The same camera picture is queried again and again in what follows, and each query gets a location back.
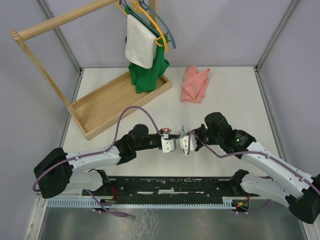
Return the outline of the key with red tag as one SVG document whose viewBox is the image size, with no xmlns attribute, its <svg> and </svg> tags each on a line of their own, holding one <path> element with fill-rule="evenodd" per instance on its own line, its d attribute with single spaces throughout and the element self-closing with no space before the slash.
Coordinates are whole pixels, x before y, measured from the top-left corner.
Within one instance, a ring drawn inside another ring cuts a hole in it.
<svg viewBox="0 0 320 240">
<path fill-rule="evenodd" d="M 162 135 L 168 135 L 168 134 L 171 133 L 171 131 L 172 131 L 172 130 L 171 130 L 170 128 L 167 128 L 167 127 L 160 129 L 160 132 L 161 132 Z"/>
</svg>

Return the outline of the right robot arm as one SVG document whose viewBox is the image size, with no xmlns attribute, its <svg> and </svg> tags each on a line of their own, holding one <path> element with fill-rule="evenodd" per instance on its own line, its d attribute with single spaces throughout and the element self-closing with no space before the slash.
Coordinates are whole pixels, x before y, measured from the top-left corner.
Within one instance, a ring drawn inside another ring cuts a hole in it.
<svg viewBox="0 0 320 240">
<path fill-rule="evenodd" d="M 306 173 L 268 151 L 249 133 L 233 129 L 220 112 L 212 112 L 204 123 L 189 132 L 196 148 L 219 146 L 225 154 L 235 156 L 268 175 L 257 177 L 246 170 L 238 170 L 229 183 L 236 196 L 244 192 L 259 195 L 283 206 L 299 220 L 313 224 L 320 214 L 320 177 Z"/>
</svg>

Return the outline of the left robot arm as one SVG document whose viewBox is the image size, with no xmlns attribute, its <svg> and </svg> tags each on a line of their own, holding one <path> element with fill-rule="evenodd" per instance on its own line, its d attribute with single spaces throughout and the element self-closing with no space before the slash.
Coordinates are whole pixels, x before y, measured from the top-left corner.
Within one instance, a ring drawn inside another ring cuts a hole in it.
<svg viewBox="0 0 320 240">
<path fill-rule="evenodd" d="M 50 199 L 65 191 L 89 190 L 106 195 L 111 189 L 105 166 L 128 163 L 138 151 L 159 149 L 163 153 L 176 150 L 178 134 L 161 131 L 150 134 L 144 124 L 137 124 L 114 144 L 83 152 L 65 152 L 53 149 L 34 169 L 36 181 L 33 190 L 44 199 Z"/>
</svg>

